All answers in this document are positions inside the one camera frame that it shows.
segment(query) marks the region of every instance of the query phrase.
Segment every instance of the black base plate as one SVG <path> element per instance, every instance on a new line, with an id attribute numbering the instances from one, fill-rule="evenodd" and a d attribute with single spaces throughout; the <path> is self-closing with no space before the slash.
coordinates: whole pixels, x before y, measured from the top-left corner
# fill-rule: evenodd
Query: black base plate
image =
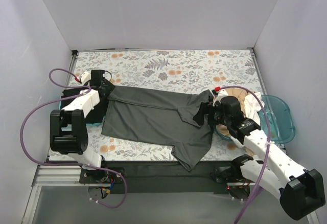
<path id="1" fill-rule="evenodd" d="M 119 171 L 126 179 L 129 193 L 160 192 L 213 192 L 228 194 L 226 183 L 215 177 L 219 167 L 230 167 L 230 161 L 205 161 L 187 171 L 178 162 L 104 161 L 102 167 Z M 84 177 L 81 170 L 80 183 L 97 184 Z M 111 194 L 124 193 L 124 184 L 115 184 Z"/>

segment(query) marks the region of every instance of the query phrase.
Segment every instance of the table surface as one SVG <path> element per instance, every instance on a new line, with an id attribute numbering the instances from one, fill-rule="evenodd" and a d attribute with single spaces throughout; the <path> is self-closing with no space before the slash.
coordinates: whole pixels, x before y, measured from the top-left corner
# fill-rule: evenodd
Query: table surface
<path id="1" fill-rule="evenodd" d="M 115 85 L 198 94 L 216 86 L 241 85 L 261 92 L 249 50 L 171 50 L 81 52 L 76 75 L 92 69 L 108 70 Z M 71 85 L 77 85 L 72 78 Z M 103 136 L 102 125 L 88 126 L 89 145 L 107 161 L 173 161 L 171 146 L 133 142 Z M 203 161 L 230 161 L 245 154 L 233 142 L 213 135 Z M 66 155 L 49 152 L 50 161 L 71 161 Z"/>

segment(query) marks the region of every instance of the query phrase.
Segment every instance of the white cloth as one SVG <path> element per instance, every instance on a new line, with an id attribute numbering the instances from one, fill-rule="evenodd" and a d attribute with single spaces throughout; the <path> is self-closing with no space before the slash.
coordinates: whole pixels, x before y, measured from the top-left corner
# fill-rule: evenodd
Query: white cloth
<path id="1" fill-rule="evenodd" d="M 238 139 L 234 138 L 233 136 L 230 136 L 230 138 L 238 148 L 244 147 L 244 145 Z"/>
<path id="2" fill-rule="evenodd" d="M 265 106 L 265 103 L 261 100 L 261 93 L 255 93 L 255 95 L 259 98 L 261 101 L 262 106 Z M 261 107 L 256 100 L 256 98 L 249 94 L 245 97 L 244 100 L 244 109 L 245 109 L 245 116 L 247 118 L 253 119 L 258 125 L 260 125 L 260 117 L 258 115 L 258 112 L 261 110 Z"/>

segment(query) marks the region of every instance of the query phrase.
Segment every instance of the cable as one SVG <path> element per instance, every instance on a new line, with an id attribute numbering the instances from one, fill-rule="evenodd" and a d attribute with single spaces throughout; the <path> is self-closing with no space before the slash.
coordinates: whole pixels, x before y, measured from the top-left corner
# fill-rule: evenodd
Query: cable
<path id="1" fill-rule="evenodd" d="M 53 70 L 51 70 L 51 71 L 49 72 L 49 79 L 50 79 L 50 81 L 51 81 L 53 84 L 55 84 L 55 85 L 57 85 L 57 86 L 59 86 L 59 87 L 63 87 L 63 88 L 81 88 L 81 87 L 83 87 L 83 88 L 87 88 L 88 90 L 85 92 L 86 94 L 89 93 L 89 92 L 91 91 L 91 87 L 89 87 L 89 86 L 74 86 L 74 87 L 71 87 L 71 86 L 61 85 L 61 84 L 55 82 L 55 81 L 52 79 L 52 76 L 51 76 L 52 73 L 53 73 L 54 71 L 63 71 L 63 72 L 67 72 L 68 74 L 73 75 L 73 76 L 75 77 L 75 79 L 76 79 L 76 78 L 78 79 L 78 77 L 77 77 L 76 75 L 74 75 L 73 73 L 71 73 L 71 72 L 69 72 L 69 71 L 67 71 L 67 70 L 65 70 L 65 69 L 56 68 L 56 69 L 53 69 Z M 64 100 L 74 99 L 74 98 L 80 97 L 80 96 L 82 96 L 82 95 L 84 95 L 84 94 L 82 93 L 82 94 L 78 94 L 78 95 L 74 95 L 74 96 L 70 96 L 70 97 L 66 97 L 66 98 L 62 98 L 62 99 L 58 99 L 58 100 L 53 100 L 53 101 L 46 102 L 46 103 L 44 103 L 44 104 L 41 104 L 41 105 L 37 106 L 36 108 L 34 108 L 33 110 L 31 110 L 31 111 L 27 114 L 27 116 L 24 118 L 24 120 L 23 120 L 23 122 L 22 122 L 22 124 L 21 124 L 21 127 L 20 127 L 19 139 L 20 139 L 20 145 L 21 145 L 21 148 L 22 148 L 24 154 L 27 156 L 27 158 L 28 158 L 29 160 L 31 160 L 32 162 L 34 162 L 34 163 L 36 163 L 36 164 L 44 165 L 44 166 L 83 166 L 83 164 L 80 164 L 80 163 L 46 163 L 46 162 L 41 162 L 41 161 L 39 161 L 39 160 L 36 160 L 36 159 L 34 159 L 34 158 L 33 158 L 33 157 L 28 153 L 28 151 L 27 151 L 27 149 L 26 149 L 26 147 L 25 147 L 25 144 L 24 144 L 24 137 L 23 137 L 23 135 L 24 135 L 24 127 L 25 127 L 25 125 L 26 125 L 26 122 L 27 122 L 27 120 L 30 118 L 30 116 L 31 116 L 34 112 L 36 112 L 37 110 L 39 110 L 40 108 L 42 108 L 42 107 L 44 107 L 44 106 L 46 106 L 46 105 L 53 104 L 53 103 L 60 102 L 60 101 L 64 101 Z M 97 199 L 94 199 L 94 198 L 92 198 L 92 200 L 94 200 L 94 201 L 96 201 L 97 203 L 100 203 L 100 204 L 102 204 L 102 205 L 104 205 L 104 206 L 106 206 L 106 207 L 108 207 L 108 208 L 112 208 L 112 209 L 114 209 L 114 208 L 118 208 L 120 205 L 122 205 L 123 202 L 125 201 L 126 196 L 127 196 L 127 184 L 126 184 L 126 180 L 125 180 L 125 178 L 124 178 L 124 177 L 123 177 L 119 172 L 114 171 L 114 170 L 111 170 L 111 169 L 100 168 L 100 167 L 95 167 L 95 166 L 91 166 L 91 165 L 87 165 L 87 166 L 88 166 L 89 168 L 99 169 L 99 170 L 104 170 L 104 171 L 111 172 L 111 173 L 114 173 L 114 174 L 119 175 L 119 176 L 121 177 L 121 179 L 122 179 L 122 181 L 123 181 L 123 183 L 124 183 L 124 187 L 125 187 L 125 192 L 124 192 L 124 196 L 123 196 L 122 200 L 121 200 L 117 205 L 115 205 L 115 206 L 108 205 L 108 204 L 106 204 L 106 203 L 104 203 L 104 202 L 102 202 L 102 201 L 98 201 Z"/>
<path id="2" fill-rule="evenodd" d="M 110 71 L 105 71 L 105 72 L 107 72 L 107 73 L 109 73 L 110 74 L 110 80 L 109 80 L 109 82 L 112 80 L 112 74 L 111 74 L 111 72 Z"/>
<path id="3" fill-rule="evenodd" d="M 115 183 L 115 181 L 113 181 L 113 182 L 111 183 L 111 186 L 109 187 L 109 190 L 111 190 L 111 189 L 113 188 L 114 183 Z"/>
<path id="4" fill-rule="evenodd" d="M 271 132 L 270 132 L 269 120 L 268 120 L 267 114 L 265 112 L 265 109 L 262 106 L 260 99 L 254 94 L 254 92 L 252 92 L 251 90 L 249 90 L 249 89 L 247 89 L 245 87 L 236 86 L 236 85 L 222 87 L 222 88 L 220 88 L 220 90 L 226 89 L 226 88 L 232 88 L 232 87 L 244 89 L 245 91 L 247 91 L 248 93 L 252 94 L 255 97 L 255 99 L 257 100 L 257 102 L 259 103 L 259 105 L 260 105 L 260 107 L 261 107 L 261 109 L 263 111 L 263 114 L 265 116 L 265 120 L 266 120 L 266 123 L 267 123 L 267 129 L 268 129 L 268 134 L 267 134 L 267 142 L 268 142 L 268 144 L 267 144 L 266 154 L 265 154 L 265 158 L 264 158 L 264 161 L 263 161 L 263 164 L 262 164 L 262 168 L 261 168 L 261 171 L 259 173 L 258 179 L 255 182 L 254 188 L 253 188 L 253 190 L 250 193 L 250 196 L 248 198 L 248 201 L 246 202 L 246 204 L 244 205 L 244 207 L 241 209 L 241 211 L 238 213 L 238 215 L 235 218 L 234 224 L 237 224 L 239 222 L 239 220 L 241 219 L 242 215 L 244 214 L 245 210 L 247 209 L 247 207 L 255 199 L 255 197 L 258 195 L 258 192 L 260 190 L 259 183 L 260 183 L 261 178 L 262 178 L 262 176 L 263 176 L 263 174 L 265 172 L 265 168 L 266 168 L 267 161 L 268 161 L 268 156 L 269 156 Z"/>

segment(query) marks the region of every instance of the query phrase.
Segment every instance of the gray floor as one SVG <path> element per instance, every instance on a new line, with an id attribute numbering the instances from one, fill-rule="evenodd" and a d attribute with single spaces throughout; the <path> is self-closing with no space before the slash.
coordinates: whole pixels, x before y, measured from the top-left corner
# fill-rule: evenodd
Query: gray floor
<path id="1" fill-rule="evenodd" d="M 115 204 L 120 195 L 106 200 Z M 131 193 L 118 209 L 90 201 L 87 187 L 42 187 L 33 224 L 58 223 L 233 223 L 242 204 L 210 193 Z M 239 223 L 308 223 L 289 218 L 277 199 L 263 192 Z"/>

